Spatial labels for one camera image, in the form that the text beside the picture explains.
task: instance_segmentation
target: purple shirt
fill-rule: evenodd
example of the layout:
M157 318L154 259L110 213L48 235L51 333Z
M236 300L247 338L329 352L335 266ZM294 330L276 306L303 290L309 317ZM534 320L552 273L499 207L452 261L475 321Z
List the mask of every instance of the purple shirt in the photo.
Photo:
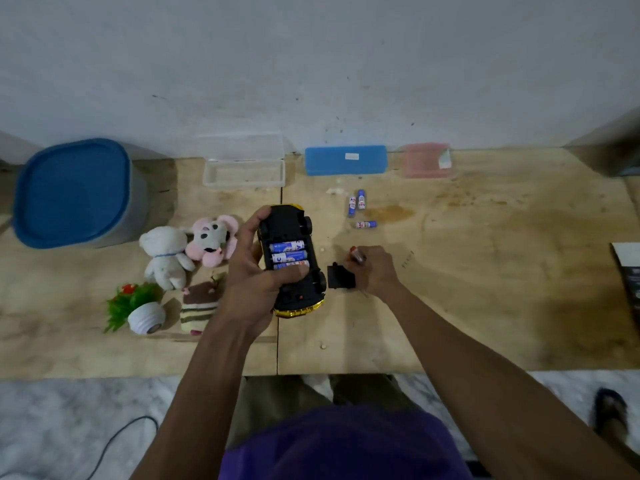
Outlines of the purple shirt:
M227 451L220 480L470 479L444 424L418 410L327 406Z

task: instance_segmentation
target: toy car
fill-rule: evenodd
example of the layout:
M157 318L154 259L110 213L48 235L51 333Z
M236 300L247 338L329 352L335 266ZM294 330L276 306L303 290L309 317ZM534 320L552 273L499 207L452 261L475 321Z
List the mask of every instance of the toy car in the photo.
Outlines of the toy car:
M267 269L288 266L300 260L307 261L309 266L309 273L302 280L280 288L273 307L279 317L306 315L324 302L326 281L316 261L311 242L312 229L311 219L305 216L304 209L298 205L274 205L269 217L260 223L258 239ZM289 252L278 252L281 249Z

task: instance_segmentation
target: hand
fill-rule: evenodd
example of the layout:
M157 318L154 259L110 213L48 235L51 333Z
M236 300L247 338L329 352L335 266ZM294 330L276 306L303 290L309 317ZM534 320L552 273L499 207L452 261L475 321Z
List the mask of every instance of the hand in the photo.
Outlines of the hand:
M236 250L229 260L225 292L216 316L210 321L215 322L216 318L220 318L240 326L248 332L251 341L269 326L280 287L300 281L309 272L308 266L300 264L275 271L265 271L258 266L262 247L260 242L253 242L253 239L260 221L270 213L271 207L265 205L240 227Z
M345 268L356 275L356 288L380 298L399 284L394 260L382 246L358 246L358 250L366 258L364 264L358 264L351 254L344 261Z

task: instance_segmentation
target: pink stuffed mouse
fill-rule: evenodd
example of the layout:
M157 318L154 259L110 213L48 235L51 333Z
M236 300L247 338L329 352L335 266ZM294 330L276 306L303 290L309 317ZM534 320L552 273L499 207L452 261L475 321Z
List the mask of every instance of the pink stuffed mouse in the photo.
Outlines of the pink stuffed mouse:
M185 254L206 267L219 266L236 250L238 221L231 216L198 219L192 227L193 241L187 244Z

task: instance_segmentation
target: red flower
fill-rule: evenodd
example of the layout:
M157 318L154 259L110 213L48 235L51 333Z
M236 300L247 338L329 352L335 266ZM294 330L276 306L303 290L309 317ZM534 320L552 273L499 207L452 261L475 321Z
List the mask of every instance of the red flower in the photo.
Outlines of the red flower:
M126 284L122 287L122 293L133 294L133 291L135 291L137 287L138 287L137 285Z

